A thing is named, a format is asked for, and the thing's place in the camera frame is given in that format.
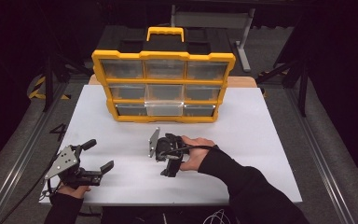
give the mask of white tabletop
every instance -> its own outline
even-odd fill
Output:
[[[166,162],[148,157],[148,139],[157,127],[165,133],[205,137],[244,166],[259,169],[269,183],[294,202],[302,202],[281,141],[258,88],[227,88],[215,123],[116,122],[106,107],[100,85],[86,85],[81,92],[62,146],[97,145],[83,151],[80,166],[88,171],[113,160],[101,186],[92,187],[85,204],[94,205],[214,205],[227,204],[227,187],[219,179],[197,172],[166,177]],[[53,186],[58,177],[52,179]]]

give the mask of hand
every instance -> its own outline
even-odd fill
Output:
[[[191,145],[191,146],[210,146],[213,147],[215,143],[211,140],[208,140],[206,138],[196,138],[191,139],[187,136],[182,136],[182,139],[185,144]],[[203,148],[193,148],[190,149],[190,158],[186,162],[182,162],[180,165],[181,171],[198,171],[200,168],[200,165],[205,158],[205,156],[208,154],[208,149]]]
[[[87,191],[91,191],[90,186],[79,186],[77,189],[72,189],[69,186],[61,185],[58,189],[59,193],[67,194],[78,199],[82,199]]]

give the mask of clear plastic drawer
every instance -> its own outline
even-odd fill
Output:
[[[182,116],[183,85],[146,85],[145,106],[148,116]]]
[[[147,78],[181,79],[185,73],[185,62],[179,60],[145,61]]]
[[[146,107],[143,104],[116,104],[119,116],[146,116]]]
[[[217,100],[220,86],[186,85],[185,97],[187,100]]]
[[[144,69],[140,60],[101,59],[104,73],[113,78],[143,78]]]
[[[227,63],[187,62],[187,79],[222,80]]]
[[[113,98],[144,99],[145,84],[109,84]]]
[[[183,114],[187,117],[211,117],[215,105],[185,105]]]

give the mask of black cable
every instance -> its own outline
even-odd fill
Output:
[[[78,213],[79,216],[81,217],[100,217],[101,216],[101,213],[82,213],[82,212],[79,212]]]
[[[94,212],[92,212],[92,210],[91,210],[91,206],[89,206],[89,212],[90,212],[91,214],[98,215],[100,219],[101,219],[101,218],[102,218],[102,216],[103,216],[103,214],[102,214],[102,213],[94,213]]]
[[[48,163],[48,167],[43,171],[42,175],[39,176],[39,178],[37,178],[36,182],[32,185],[32,187],[25,193],[25,195],[19,200],[18,203],[16,203],[11,209],[10,211],[8,211],[8,213],[2,218],[2,220],[0,221],[0,224],[4,223],[6,221],[6,219],[17,209],[17,207],[19,207],[19,205],[28,197],[28,195],[34,190],[34,188],[36,187],[37,184],[39,184],[39,181],[45,176],[46,172],[48,171],[48,169],[50,169],[51,165],[53,164],[53,162],[56,160],[57,158],[57,152],[60,148],[58,147],[56,152],[54,153],[55,156],[53,156],[50,160],[50,162]]]
[[[208,150],[218,150],[218,151],[222,151],[222,149],[220,149],[219,147],[211,147],[211,146],[191,146],[191,145],[187,145],[187,147],[180,147],[177,149],[173,149],[171,151],[163,151],[161,152],[159,155],[160,156],[165,156],[167,154],[170,154],[172,152],[176,152],[176,151],[184,151],[184,150],[188,150],[188,149],[193,149],[193,148],[202,148],[202,149],[208,149]]]
[[[51,190],[51,181],[48,179],[48,193],[51,195],[53,191]]]

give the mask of wire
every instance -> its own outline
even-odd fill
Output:
[[[165,155],[170,154],[172,152],[184,151],[184,150],[193,149],[193,148],[202,148],[202,149],[217,150],[217,151],[223,152],[222,149],[220,149],[218,146],[211,147],[211,146],[191,146],[191,145],[187,145],[187,147],[180,147],[180,148],[177,148],[177,149],[173,149],[171,151],[163,151],[159,155],[160,156],[165,156]]]
[[[206,224],[206,222],[208,221],[208,219],[211,219],[211,222],[209,222],[209,224],[213,224],[213,220],[217,218],[220,220],[219,224],[226,224],[225,220],[228,221],[227,224],[231,224],[229,218],[226,216],[225,214],[225,210],[224,209],[220,209],[219,211],[213,213],[212,215],[208,216],[207,218],[205,218],[204,222],[202,224]]]
[[[51,195],[53,194],[53,191],[51,190],[51,181],[48,179],[48,193]]]
[[[91,206],[89,206],[89,213],[82,213],[79,212],[78,215],[80,217],[98,217],[98,218],[102,218],[102,214],[101,213],[93,213],[91,210]]]
[[[34,190],[37,184],[39,184],[39,181],[45,176],[46,172],[50,169],[51,165],[57,158],[57,152],[60,148],[58,147],[56,152],[54,153],[54,156],[51,158],[50,162],[48,163],[48,166],[43,171],[42,175],[37,178],[36,182],[31,186],[31,188],[25,193],[25,195],[8,211],[8,213],[2,218],[0,221],[0,224],[4,223],[6,219],[19,207],[19,205],[28,197],[28,195]]]

